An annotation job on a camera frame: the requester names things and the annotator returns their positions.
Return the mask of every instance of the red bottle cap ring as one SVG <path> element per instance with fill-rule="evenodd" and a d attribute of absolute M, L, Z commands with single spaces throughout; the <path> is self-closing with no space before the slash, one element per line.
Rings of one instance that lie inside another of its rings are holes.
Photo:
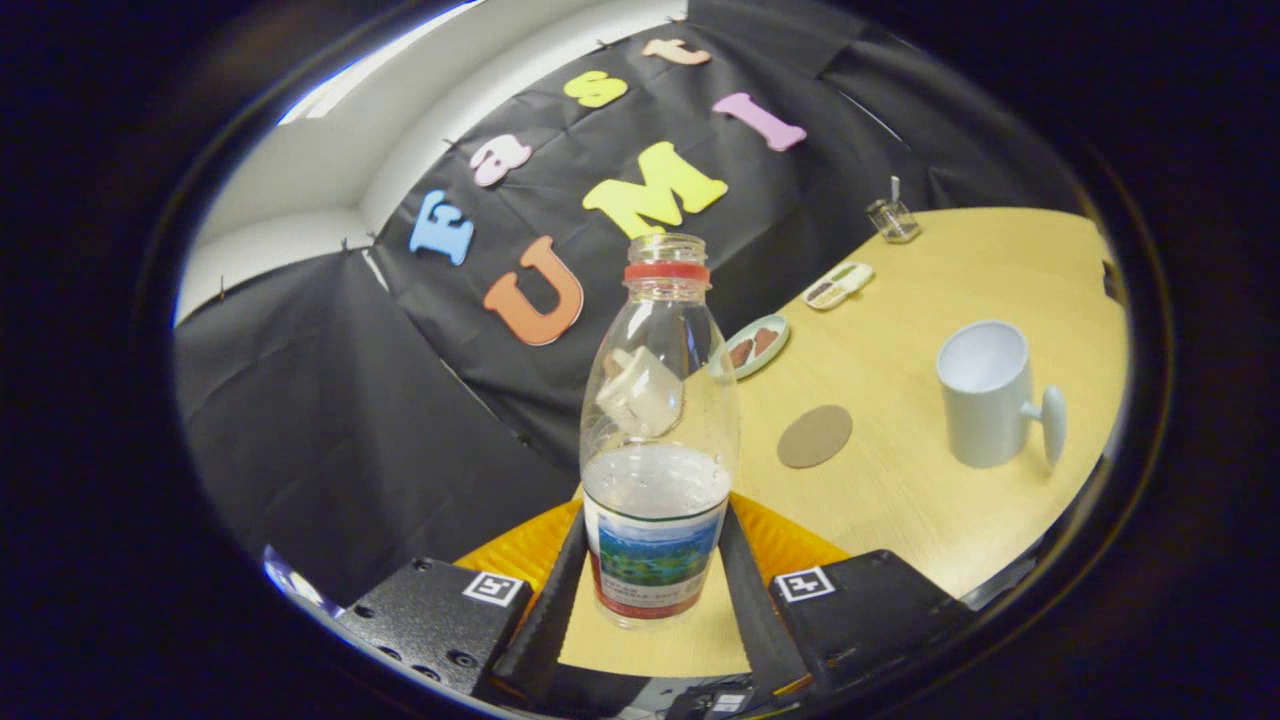
<path fill-rule="evenodd" d="M 658 263 L 649 263 L 648 265 L 627 265 L 627 269 L 622 273 L 623 281 L 643 281 L 646 278 L 676 278 L 685 281 L 698 281 L 712 283 L 712 272 L 703 265 L 695 265 L 692 263 L 672 263 L 669 260 L 662 260 Z"/>

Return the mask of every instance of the black cloth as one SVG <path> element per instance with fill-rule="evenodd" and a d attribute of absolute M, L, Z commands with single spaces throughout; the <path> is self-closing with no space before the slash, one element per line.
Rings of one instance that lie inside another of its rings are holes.
<path fill-rule="evenodd" d="M 175 328 L 197 470 L 233 536 L 347 605 L 415 556 L 452 561 L 566 500 L 357 254 L 288 265 Z"/>
<path fill-rule="evenodd" d="M 703 65 L 644 56 L 653 38 L 707 50 Z M 628 91 L 591 109 L 563 92 L 588 70 Z M 783 152 L 712 105 L 733 92 L 808 137 Z M 512 133 L 534 149 L 522 167 L 479 187 L 468 160 Z M 692 0 L 689 19 L 637 33 L 549 73 L 503 102 L 415 184 L 381 228 L 378 261 L 401 307 L 493 411 L 559 466 L 576 471 L 582 393 L 591 360 L 625 301 L 627 238 L 584 196 L 604 179 L 643 182 L 636 156 L 668 141 L 728 192 L 668 227 L 707 241 L 708 293 L 726 336 L 773 313 L 874 233 L 864 209 L 902 179 L 913 210 L 1020 205 L 1080 211 L 1065 165 L 972 83 L 902 41 L 817 3 Z M 435 190 L 474 223 L 466 260 L 408 249 Z M 538 237 L 585 291 L 577 322 L 530 347 L 483 306 L 516 272 L 540 311 L 552 287 L 520 266 Z"/>

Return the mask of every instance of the wooden table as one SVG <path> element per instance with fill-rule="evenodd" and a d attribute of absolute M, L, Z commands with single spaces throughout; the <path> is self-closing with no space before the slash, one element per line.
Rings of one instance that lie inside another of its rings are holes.
<path fill-rule="evenodd" d="M 791 338 L 744 379 L 742 452 L 735 491 L 851 555 L 888 548 L 954 597 L 1025 551 L 1061 515 L 1111 434 L 1128 372 L 1124 310 L 1102 286 L 1110 250 L 1093 222 L 1065 213 L 978 208 L 918 213 L 909 245 L 879 236 L 849 259 L 876 269 L 856 296 L 826 313 L 796 297 L 780 310 Z M 934 361 L 956 329 L 1009 322 L 1030 345 L 1034 393 L 1066 397 L 1062 459 L 1044 461 L 1039 427 L 998 468 L 955 460 Z M 829 461 L 791 469 L 776 447 L 787 425 L 826 404 L 854 419 Z M 635 675 L 746 673 L 718 556 L 691 616 L 627 632 L 593 607 L 584 568 L 561 662 Z"/>

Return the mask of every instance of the round coaster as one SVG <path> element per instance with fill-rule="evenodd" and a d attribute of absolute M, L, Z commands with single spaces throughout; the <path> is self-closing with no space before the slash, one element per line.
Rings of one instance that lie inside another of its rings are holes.
<path fill-rule="evenodd" d="M 787 468 L 812 468 L 826 462 L 845 447 L 852 432 L 854 419 L 844 407 L 814 407 L 782 433 L 778 460 Z"/>

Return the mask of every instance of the white wall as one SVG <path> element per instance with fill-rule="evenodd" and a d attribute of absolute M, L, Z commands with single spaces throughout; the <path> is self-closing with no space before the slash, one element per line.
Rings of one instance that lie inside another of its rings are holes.
<path fill-rule="evenodd" d="M 216 296 L 220 282 L 232 287 L 261 273 L 372 242 L 370 228 L 355 209 L 298 213 L 242 228 L 197 245 L 187 258 L 174 324 Z"/>
<path fill-rule="evenodd" d="M 174 322 L 257 274 L 369 243 L 457 137 L 596 47 L 682 17 L 686 0 L 485 0 L 374 72 L 328 115 L 275 128 L 198 232 Z M 300 99 L 306 91 L 300 92 Z"/>

